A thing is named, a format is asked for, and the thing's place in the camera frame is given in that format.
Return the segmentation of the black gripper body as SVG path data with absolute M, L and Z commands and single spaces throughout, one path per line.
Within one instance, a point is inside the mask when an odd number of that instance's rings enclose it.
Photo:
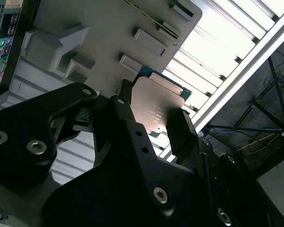
M 45 204 L 47 227 L 213 226 L 207 186 L 215 164 L 182 167 L 140 156 L 117 158 L 58 189 Z

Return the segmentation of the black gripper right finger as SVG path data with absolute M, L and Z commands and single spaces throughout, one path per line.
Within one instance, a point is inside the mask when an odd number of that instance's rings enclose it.
M 166 128 L 177 164 L 194 172 L 197 226 L 258 226 L 257 182 L 243 164 L 229 154 L 216 155 L 211 143 L 197 135 L 183 109 L 169 111 Z

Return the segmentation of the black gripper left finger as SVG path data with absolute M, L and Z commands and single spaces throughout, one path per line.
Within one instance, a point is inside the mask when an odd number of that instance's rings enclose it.
M 156 156 L 145 127 L 136 122 L 126 100 L 99 97 L 84 84 L 73 83 L 5 108 L 0 110 L 0 210 L 4 214 L 45 215 L 45 204 L 62 187 L 50 178 L 57 146 L 78 135 L 73 126 L 82 109 L 91 113 L 98 156 L 94 168 L 117 158 Z

